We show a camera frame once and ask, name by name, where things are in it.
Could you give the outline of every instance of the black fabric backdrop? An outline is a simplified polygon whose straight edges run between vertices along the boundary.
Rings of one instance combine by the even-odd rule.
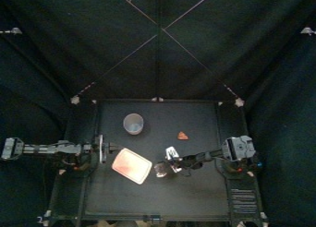
[[[316,0],[0,0],[0,30],[25,33],[0,35],[2,142],[63,138],[75,95],[242,97],[266,161],[267,214],[275,226],[314,226],[316,36],[300,31],[316,27],[315,7]],[[14,213],[18,198],[3,189],[0,199],[0,221],[39,215]]]

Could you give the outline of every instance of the black curtain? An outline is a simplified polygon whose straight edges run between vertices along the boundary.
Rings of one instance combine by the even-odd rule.
[[[0,30],[21,27],[0,3]],[[0,35],[0,150],[9,137],[27,144],[65,136],[70,105],[50,65],[26,35]],[[55,173],[45,160],[0,162],[0,226],[33,223],[47,210]]]
[[[315,29],[315,15],[307,26]],[[262,196],[272,226],[316,224],[316,36],[298,34],[267,68],[247,105],[264,160]]]

